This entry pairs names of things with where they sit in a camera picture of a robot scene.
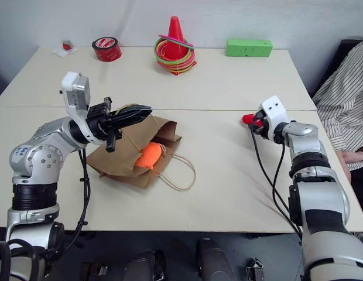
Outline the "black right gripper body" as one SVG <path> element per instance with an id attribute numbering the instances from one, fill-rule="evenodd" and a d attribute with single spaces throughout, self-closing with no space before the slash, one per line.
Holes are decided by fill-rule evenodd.
<path id="1" fill-rule="evenodd" d="M 264 139 L 269 139 L 268 133 L 269 133 L 269 122 L 267 120 L 267 115 L 265 113 L 264 119 L 255 119 L 255 115 L 252 120 L 253 124 L 257 124 L 258 126 L 263 126 L 263 132 L 262 135 L 260 135 Z"/>

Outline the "person's bare hand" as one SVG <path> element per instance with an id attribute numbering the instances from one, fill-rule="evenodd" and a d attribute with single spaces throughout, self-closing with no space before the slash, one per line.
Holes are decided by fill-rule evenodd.
<path id="1" fill-rule="evenodd" d="M 338 151 L 339 157 L 342 159 L 343 168 L 353 171 L 363 167 L 362 151 Z"/>

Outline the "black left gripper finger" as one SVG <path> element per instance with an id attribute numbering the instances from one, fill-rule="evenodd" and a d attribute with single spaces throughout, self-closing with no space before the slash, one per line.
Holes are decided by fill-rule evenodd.
<path id="1" fill-rule="evenodd" d="M 151 111 L 120 112 L 112 117 L 114 128 L 124 128 L 142 122 L 151 114 Z"/>
<path id="2" fill-rule="evenodd" d="M 114 118 L 128 119 L 132 117 L 147 117 L 152 113 L 152 108 L 147 105 L 128 104 L 111 113 Z"/>

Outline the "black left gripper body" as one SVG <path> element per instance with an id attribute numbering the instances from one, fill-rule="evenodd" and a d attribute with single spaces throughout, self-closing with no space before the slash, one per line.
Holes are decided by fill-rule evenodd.
<path id="1" fill-rule="evenodd" d="M 122 138 L 122 132 L 114 125 L 111 114 L 110 97 L 104 98 L 100 104 L 89 108 L 87 114 L 87 124 L 93 136 L 106 143 L 106 151 L 114 152 L 116 141 Z"/>

